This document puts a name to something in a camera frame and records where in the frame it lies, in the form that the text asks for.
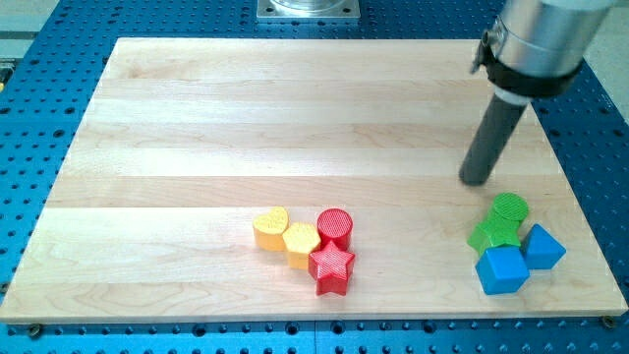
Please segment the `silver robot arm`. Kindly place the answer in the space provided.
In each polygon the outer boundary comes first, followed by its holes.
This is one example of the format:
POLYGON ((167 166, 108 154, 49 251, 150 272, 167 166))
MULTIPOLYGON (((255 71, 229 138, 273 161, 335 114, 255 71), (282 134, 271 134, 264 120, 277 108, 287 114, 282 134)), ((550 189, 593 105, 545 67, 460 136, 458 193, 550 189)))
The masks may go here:
POLYGON ((486 42, 506 67, 537 78, 573 72, 614 0, 506 0, 486 42))

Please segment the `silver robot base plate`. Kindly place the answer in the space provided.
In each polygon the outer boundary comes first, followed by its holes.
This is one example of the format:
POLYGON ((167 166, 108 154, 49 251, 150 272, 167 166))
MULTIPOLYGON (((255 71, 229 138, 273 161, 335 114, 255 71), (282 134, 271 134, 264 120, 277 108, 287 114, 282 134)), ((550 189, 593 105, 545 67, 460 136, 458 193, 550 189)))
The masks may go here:
POLYGON ((259 20, 358 19, 359 0, 257 0, 259 20))

